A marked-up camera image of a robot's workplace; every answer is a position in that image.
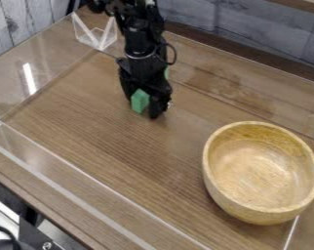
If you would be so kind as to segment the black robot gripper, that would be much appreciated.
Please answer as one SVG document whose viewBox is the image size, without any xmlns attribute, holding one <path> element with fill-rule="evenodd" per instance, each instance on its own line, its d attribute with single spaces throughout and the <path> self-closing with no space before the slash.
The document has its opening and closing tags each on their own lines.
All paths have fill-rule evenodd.
<svg viewBox="0 0 314 250">
<path fill-rule="evenodd" d="M 153 78 L 169 66 L 167 58 L 165 54 L 153 54 L 141 58 L 116 59 L 121 87 L 128 100 L 137 90 L 139 82 Z M 171 100 L 171 92 L 149 92 L 148 116 L 151 119 L 156 119 L 167 111 Z"/>
</svg>

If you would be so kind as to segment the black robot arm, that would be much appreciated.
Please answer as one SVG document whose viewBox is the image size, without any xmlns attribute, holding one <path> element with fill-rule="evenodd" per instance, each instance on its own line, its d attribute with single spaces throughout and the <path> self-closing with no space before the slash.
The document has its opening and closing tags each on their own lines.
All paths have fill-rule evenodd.
<svg viewBox="0 0 314 250">
<path fill-rule="evenodd" d="M 89 10 L 113 17 L 125 39 L 125 55 L 116 58 L 121 87 L 136 112 L 156 119 L 169 107 L 173 88 L 168 69 L 177 61 L 176 48 L 163 33 L 165 21 L 157 0 L 87 0 Z"/>
</svg>

